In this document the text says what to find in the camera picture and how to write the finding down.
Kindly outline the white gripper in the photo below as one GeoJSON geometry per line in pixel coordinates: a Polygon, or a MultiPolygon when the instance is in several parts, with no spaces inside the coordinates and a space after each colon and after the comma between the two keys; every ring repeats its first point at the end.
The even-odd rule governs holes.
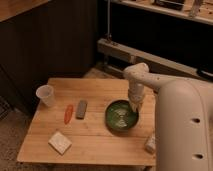
{"type": "Polygon", "coordinates": [[[139,112],[141,110],[144,97],[144,86],[142,84],[136,84],[129,88],[128,99],[134,112],[139,112]]]}

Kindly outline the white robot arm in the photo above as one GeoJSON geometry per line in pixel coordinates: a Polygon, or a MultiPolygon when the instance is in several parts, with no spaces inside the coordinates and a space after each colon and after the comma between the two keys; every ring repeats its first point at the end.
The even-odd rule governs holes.
{"type": "Polygon", "coordinates": [[[190,77],[151,73],[138,63],[124,69],[131,107],[141,106],[145,87],[155,103],[156,171],[213,171],[213,83],[190,77]]]}

